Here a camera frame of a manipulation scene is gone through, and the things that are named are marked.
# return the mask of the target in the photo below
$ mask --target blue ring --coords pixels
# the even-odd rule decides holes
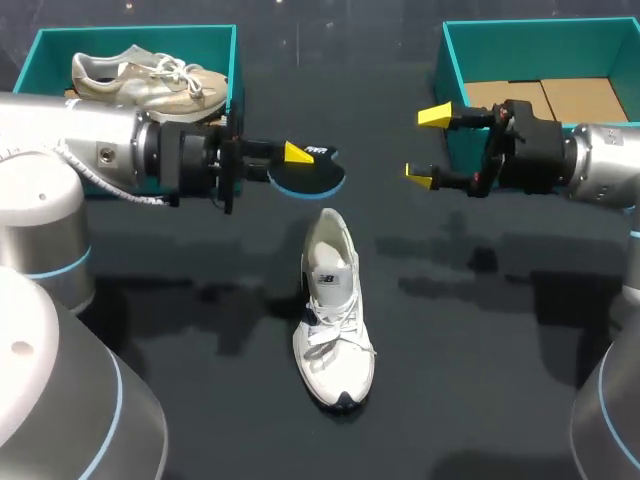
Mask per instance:
[[[609,418],[609,412],[607,412],[607,407],[604,404],[604,392],[603,392],[603,388],[602,388],[602,378],[604,376],[604,373],[603,373],[604,372],[604,362],[607,360],[607,355],[609,355],[610,351],[611,351],[611,347],[609,347],[609,350],[607,350],[607,353],[605,353],[604,357],[602,358],[602,363],[600,364],[600,372],[599,372],[599,375],[598,375],[598,397],[600,399],[600,406],[602,407],[602,416],[604,417],[604,421],[607,424],[607,427],[609,427],[609,431],[611,432],[611,436],[613,437],[615,442],[618,444],[618,447],[620,447],[620,450],[622,450],[622,453],[625,454],[625,456],[629,459],[629,461],[633,464],[634,467],[636,467],[638,470],[640,470],[640,462],[638,462],[636,457],[633,456],[631,451],[629,451],[629,449],[626,447],[626,445],[624,444],[624,442],[620,438],[620,435],[618,435],[618,432],[616,432],[616,429],[613,427],[613,423],[611,422],[611,418]]]
[[[344,184],[345,180],[347,179],[347,176],[345,175],[344,177],[342,177],[342,180],[340,180],[340,183],[338,185],[336,185],[335,187],[333,187],[331,190],[327,190],[324,193],[317,193],[317,194],[304,194],[304,193],[296,193],[296,192],[292,192],[291,190],[287,190],[286,188],[281,187],[280,185],[278,185],[276,183],[276,181],[271,178],[271,174],[267,173],[267,175],[269,176],[269,180],[271,181],[271,185],[273,185],[273,187],[278,190],[280,193],[284,193],[285,195],[289,196],[289,197],[293,197],[293,198],[300,198],[302,200],[322,200],[323,198],[328,198],[331,197],[332,195],[335,195],[338,190],[340,190],[342,188],[342,185]]]
[[[79,266],[82,263],[84,263],[87,260],[87,258],[89,258],[90,254],[91,254],[91,246],[89,246],[89,248],[87,249],[87,251],[85,252],[85,254],[83,256],[81,256],[78,260],[73,262],[71,265],[67,265],[66,267],[59,268],[58,270],[53,270],[51,272],[25,273],[24,275],[25,275],[25,277],[28,277],[31,280],[43,280],[45,278],[57,277],[58,275],[62,275],[63,273],[70,272],[71,270],[73,270],[77,266]]]
[[[104,442],[102,442],[98,453],[96,453],[96,456],[93,458],[84,473],[80,475],[80,478],[78,480],[88,480],[89,477],[93,475],[93,472],[95,472],[96,468],[98,468],[98,465],[102,461],[105,453],[107,453],[107,449],[111,445],[113,436],[115,435],[116,429],[118,428],[118,423],[120,422],[120,415],[122,414],[122,398],[124,390],[122,385],[122,374],[120,373],[120,367],[118,366],[116,357],[113,355],[113,353],[111,353],[110,350],[107,349],[107,352],[109,352],[109,355],[111,356],[111,360],[113,361],[113,368],[116,371],[118,384],[118,392],[116,394],[116,410],[113,414],[113,420],[111,421],[111,426],[109,427],[109,431],[107,432],[107,436],[105,437]]]

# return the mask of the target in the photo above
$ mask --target teal box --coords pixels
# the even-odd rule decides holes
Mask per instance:
[[[36,35],[13,92],[62,96],[71,86],[71,59],[76,52],[110,57],[133,44],[226,74],[227,113],[233,101],[243,118],[244,83],[235,25],[44,28]],[[86,193],[102,192],[89,187]],[[136,193],[161,192],[157,182],[150,180]]]
[[[434,76],[438,103],[471,106],[465,83],[608,78],[640,127],[640,26],[635,18],[444,22]],[[565,134],[574,127],[563,124]],[[479,170],[487,129],[446,133],[451,169]]]

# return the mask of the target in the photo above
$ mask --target beige sneaker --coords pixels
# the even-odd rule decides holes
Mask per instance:
[[[108,58],[76,53],[71,64],[80,98],[137,105],[159,122],[197,122],[227,101],[224,75],[137,45]]]

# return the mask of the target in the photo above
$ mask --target shoe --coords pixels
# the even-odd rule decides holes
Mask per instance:
[[[364,324],[358,254],[335,210],[325,208],[311,226],[301,266],[309,303],[293,335],[298,368],[322,406],[355,407],[371,388],[375,351]]]
[[[76,53],[71,63],[80,98],[137,105],[159,122],[197,122],[227,102],[224,75],[137,45],[108,58]]]

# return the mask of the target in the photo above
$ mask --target new balance logo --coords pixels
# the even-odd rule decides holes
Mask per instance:
[[[335,275],[318,275],[318,283],[333,283]]]
[[[309,153],[327,153],[327,149],[324,147],[307,147],[304,150]]]

